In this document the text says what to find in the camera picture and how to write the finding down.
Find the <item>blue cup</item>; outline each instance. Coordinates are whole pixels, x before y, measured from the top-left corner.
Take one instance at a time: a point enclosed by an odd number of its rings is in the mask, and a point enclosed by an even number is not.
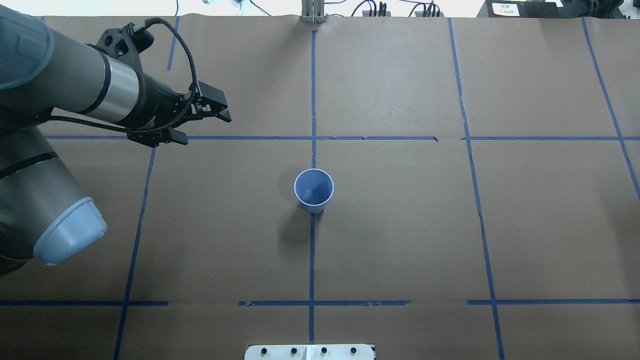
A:
[[[298,175],[293,191],[305,210],[317,214],[333,196],[333,179],[318,168],[310,168]]]

